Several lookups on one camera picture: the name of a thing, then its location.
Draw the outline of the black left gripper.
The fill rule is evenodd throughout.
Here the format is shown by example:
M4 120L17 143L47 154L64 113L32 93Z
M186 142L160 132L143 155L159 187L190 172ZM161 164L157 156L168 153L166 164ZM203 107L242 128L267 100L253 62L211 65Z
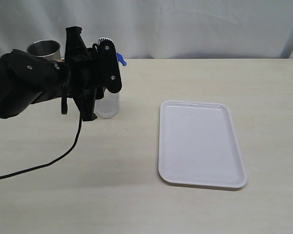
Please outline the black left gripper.
M95 89L106 88L115 94L123 84L113 41L99 38L91 48L86 48L81 33L79 26L66 28L64 63L71 71L68 93L80 112L80 119L93 121L97 118L95 101L104 97L104 90Z

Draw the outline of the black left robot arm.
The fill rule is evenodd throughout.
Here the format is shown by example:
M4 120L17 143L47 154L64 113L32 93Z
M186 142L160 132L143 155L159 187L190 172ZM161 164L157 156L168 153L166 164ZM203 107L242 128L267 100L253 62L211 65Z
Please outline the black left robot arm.
M86 47L78 26L66 29L62 61L36 57L14 49L0 57L0 118L15 117L29 105L61 99L61 113L67 114L67 100L73 99L83 121L93 121L95 101L104 92L122 88L120 65L126 62L112 40L100 38Z

